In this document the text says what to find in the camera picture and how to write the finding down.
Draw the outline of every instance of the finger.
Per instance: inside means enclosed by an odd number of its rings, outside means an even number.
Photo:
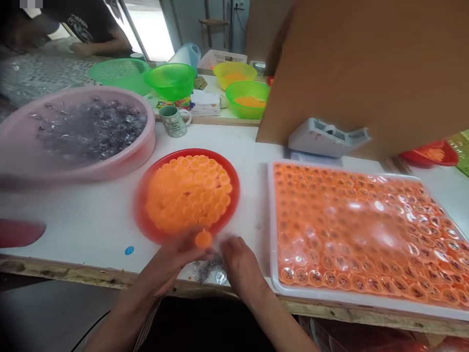
[[[241,242],[239,241],[241,237],[233,237],[230,239],[231,246],[234,251],[239,251],[241,249]]]
[[[205,248],[205,253],[207,254],[216,254],[216,251],[213,248]]]
[[[238,236],[238,242],[240,244],[240,247],[246,246],[246,242],[243,240],[241,236]]]
[[[194,245],[192,245],[192,249],[182,252],[177,256],[177,265],[180,267],[184,267],[186,264],[196,261],[196,260],[203,260],[202,258],[207,254],[203,249],[200,249]]]
[[[192,247],[195,236],[203,229],[203,226],[198,224],[185,228],[181,233],[174,237],[173,245],[179,250],[188,249]]]
[[[233,251],[233,246],[231,244],[232,239],[233,238],[229,238],[226,241],[222,242],[222,244],[220,245],[220,249],[223,255],[226,255],[227,253],[231,253]]]
[[[198,260],[202,260],[202,261],[210,261],[210,260],[214,260],[216,258],[215,255],[213,254],[204,254],[202,257],[200,257],[200,259]]]

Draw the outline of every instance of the pink basin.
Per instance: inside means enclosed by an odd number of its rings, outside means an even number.
[[[37,138],[40,121],[28,116],[31,112],[47,118],[45,103],[74,105],[97,95],[104,100],[117,99],[146,112],[147,124],[142,134],[122,152],[93,165],[66,169],[48,155]],[[114,87],[68,88],[37,99],[11,114],[0,124],[0,175],[37,180],[107,180],[127,175],[142,166],[155,148],[153,109],[145,98],[129,90]]]

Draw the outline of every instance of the mug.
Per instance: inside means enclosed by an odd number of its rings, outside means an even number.
[[[181,114],[187,113],[189,120],[184,122]],[[160,109],[161,120],[165,125],[166,132],[170,137],[178,138],[187,133],[187,126],[192,121],[192,115],[187,110],[178,110],[174,105],[167,105]]]

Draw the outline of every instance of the wall outlet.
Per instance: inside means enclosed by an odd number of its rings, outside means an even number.
[[[244,10],[244,0],[234,0],[233,7],[235,10]]]

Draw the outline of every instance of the red plate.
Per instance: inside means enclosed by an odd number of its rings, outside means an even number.
[[[171,235],[160,230],[148,216],[148,213],[145,209],[145,204],[147,203],[148,184],[153,174],[164,164],[169,163],[171,160],[177,159],[180,156],[188,155],[205,155],[210,159],[214,159],[226,170],[231,180],[231,185],[233,187],[233,190],[230,193],[231,203],[227,206],[226,212],[221,216],[220,220],[218,220],[216,223],[213,223],[211,228],[209,229],[212,235],[216,235],[228,223],[228,221],[235,213],[236,207],[238,205],[239,178],[235,168],[227,159],[222,157],[220,154],[209,151],[207,149],[197,148],[183,149],[168,154],[167,156],[164,156],[163,158],[155,162],[153,165],[151,165],[150,168],[144,173],[138,185],[134,201],[133,217],[138,228],[149,240],[157,244],[162,244],[167,238],[171,237]]]
[[[458,154],[456,154],[456,152],[451,148],[451,146],[446,141],[443,141],[443,145],[442,147],[440,147],[440,149],[443,150],[443,153],[445,153],[445,156],[443,157],[443,160],[441,161],[429,159],[423,155],[418,154],[417,152],[415,152],[415,150],[400,153],[399,156],[405,161],[407,161],[410,165],[423,167],[423,168],[428,168],[433,165],[442,165],[442,166],[457,165],[457,163],[459,162]]]

